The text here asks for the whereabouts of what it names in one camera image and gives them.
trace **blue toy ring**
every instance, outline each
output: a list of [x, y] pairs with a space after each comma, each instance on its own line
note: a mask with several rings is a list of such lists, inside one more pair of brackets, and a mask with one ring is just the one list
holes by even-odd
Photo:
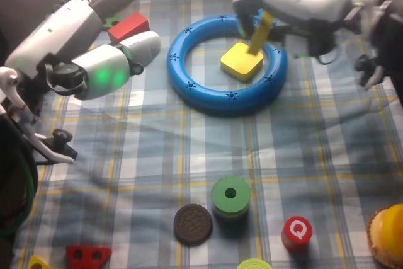
[[287, 55], [265, 43], [263, 48], [269, 57], [269, 66], [258, 82], [233, 91], [206, 88], [190, 78], [184, 69], [186, 53], [202, 41], [225, 36], [240, 37], [234, 15], [205, 18], [185, 28], [169, 49], [168, 75], [180, 97], [197, 110], [216, 115], [240, 115], [269, 103], [280, 92], [287, 74]]

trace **checkered fabric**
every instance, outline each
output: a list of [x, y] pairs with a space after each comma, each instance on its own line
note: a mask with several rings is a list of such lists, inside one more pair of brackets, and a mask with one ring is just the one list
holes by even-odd
[[[231, 0], [142, 1], [122, 15], [133, 11], [161, 36], [161, 54], [103, 98], [47, 96], [40, 130], [72, 132], [79, 155], [72, 165], [39, 167], [35, 206], [16, 238], [12, 267], [26, 268], [35, 254], [53, 269], [67, 268], [65, 246], [83, 244], [111, 247], [112, 269], [235, 269], [248, 258], [274, 269], [375, 268], [366, 224], [377, 209], [403, 202], [403, 110], [388, 81], [369, 91], [355, 84], [362, 41], [341, 32], [339, 58], [328, 66], [290, 58], [272, 104], [255, 115], [218, 118], [181, 101], [166, 57], [181, 30], [231, 13]], [[244, 87], [219, 67], [235, 42], [195, 47], [187, 71], [209, 88]], [[96, 42], [103, 43], [105, 33]], [[251, 187], [245, 232], [228, 238], [214, 219], [203, 245], [180, 245], [176, 211], [187, 203], [211, 211], [212, 186], [227, 175]], [[292, 256], [281, 243], [293, 215], [312, 224], [309, 257]]]

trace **red block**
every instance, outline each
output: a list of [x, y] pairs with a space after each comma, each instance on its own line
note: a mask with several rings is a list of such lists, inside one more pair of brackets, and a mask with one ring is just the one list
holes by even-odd
[[128, 37], [149, 31], [149, 21], [140, 13], [134, 13], [108, 30], [112, 43], [120, 42]]
[[109, 260], [112, 250], [106, 247], [67, 246], [70, 269], [101, 269]]
[[281, 241], [290, 252], [299, 252], [308, 247], [312, 226], [304, 217], [290, 217], [281, 232]]

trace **robotic arm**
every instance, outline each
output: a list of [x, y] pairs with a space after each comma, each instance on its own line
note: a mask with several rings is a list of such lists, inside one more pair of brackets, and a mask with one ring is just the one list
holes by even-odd
[[254, 33], [253, 14], [263, 8], [283, 22], [271, 29], [269, 41], [292, 55], [316, 57], [321, 64], [330, 63], [321, 56], [338, 47], [337, 30], [362, 34], [377, 56], [357, 61], [356, 70], [363, 72], [360, 84], [369, 89], [385, 76], [394, 83], [403, 81], [403, 0], [233, 0], [233, 7], [247, 37]]
[[0, 105], [0, 118], [12, 118], [26, 141], [49, 163], [72, 163], [77, 153], [66, 142], [71, 135], [57, 129], [53, 139], [36, 134], [36, 116], [17, 87], [35, 82], [42, 94], [52, 90], [80, 100], [104, 96], [141, 74], [161, 50], [158, 34], [148, 31], [88, 52], [101, 33], [103, 20], [134, 0], [63, 0], [62, 6], [38, 26], [0, 67], [0, 90], [10, 100]]

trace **tablecloth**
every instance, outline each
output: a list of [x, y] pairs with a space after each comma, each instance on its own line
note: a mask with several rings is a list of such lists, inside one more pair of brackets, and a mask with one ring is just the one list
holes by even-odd
[[[365, 44], [342, 31], [334, 63], [290, 57], [287, 81], [272, 104], [254, 115], [219, 118], [181, 101], [166, 56], [192, 22], [231, 13], [231, 0], [141, 1], [122, 16], [133, 11], [161, 36], [161, 54], [105, 97], [81, 102], [47, 95], [39, 131], [65, 128], [79, 155], [72, 165], [38, 168], [40, 186], [17, 235], [12, 268], [26, 268], [32, 254], [53, 269], [67, 268], [70, 244], [111, 247], [106, 268], [112, 269], [234, 269], [248, 258], [274, 269], [376, 268], [366, 224], [377, 209], [403, 202], [403, 111], [389, 81], [369, 91], [356, 85], [353, 62], [368, 51]], [[249, 85], [219, 67], [236, 41], [195, 47], [186, 70], [209, 88]], [[108, 42], [102, 33], [95, 44]], [[180, 245], [176, 211], [187, 203], [211, 211], [211, 188], [227, 175], [251, 187], [245, 231], [228, 237], [213, 218], [208, 241]], [[290, 255], [281, 243], [293, 215], [312, 224], [308, 256]]]

